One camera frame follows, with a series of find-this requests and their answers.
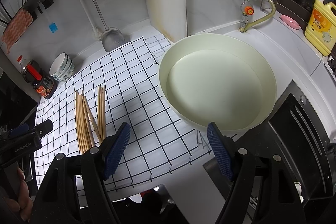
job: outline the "white grid cloth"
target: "white grid cloth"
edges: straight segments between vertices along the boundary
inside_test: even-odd
[[[35,152],[38,186],[56,154],[80,154],[74,92],[84,90],[96,118],[99,85],[106,86],[107,136],[114,135],[123,122],[131,126],[131,137],[118,168],[105,182],[111,200],[112,191],[172,173],[210,153],[206,134],[201,135],[182,121],[159,91],[158,61],[169,47],[162,34],[129,42],[81,70],[38,106],[35,123],[50,119],[54,124],[54,130],[41,139],[42,149]],[[84,196],[81,176],[77,176],[76,183],[78,195]]]

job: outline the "pink dish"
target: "pink dish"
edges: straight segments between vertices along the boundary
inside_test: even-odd
[[[296,30],[300,29],[300,25],[291,17],[281,15],[280,18],[291,28],[296,29]]]

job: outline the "hand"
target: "hand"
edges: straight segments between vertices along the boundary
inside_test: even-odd
[[[17,202],[12,199],[6,199],[7,205],[13,213],[19,213],[23,221],[28,221],[32,213],[33,201],[29,197],[29,190],[25,182],[25,174],[20,168],[17,168],[17,174],[20,178],[20,190]]]

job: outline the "wavy patterned cloth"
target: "wavy patterned cloth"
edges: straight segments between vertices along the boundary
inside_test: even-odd
[[[1,40],[7,44],[7,54],[10,48],[23,35],[29,25],[33,22],[33,17],[25,9],[21,8],[6,27]]]

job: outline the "white long-handled brush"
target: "white long-handled brush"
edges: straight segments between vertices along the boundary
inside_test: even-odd
[[[93,20],[92,20],[92,18],[91,18],[91,16],[90,16],[88,10],[86,9],[86,6],[85,6],[83,0],[79,0],[79,2],[81,3],[81,5],[82,5],[82,7],[83,7],[83,9],[84,9],[84,12],[85,12],[85,14],[86,14],[87,18],[89,19],[89,22],[90,22],[90,24],[91,24],[91,26],[92,26],[93,37],[94,37],[94,39],[97,40],[97,41],[101,40],[101,38],[102,38],[102,36],[103,36],[103,32],[102,32],[102,30],[100,30],[100,29],[93,23]]]

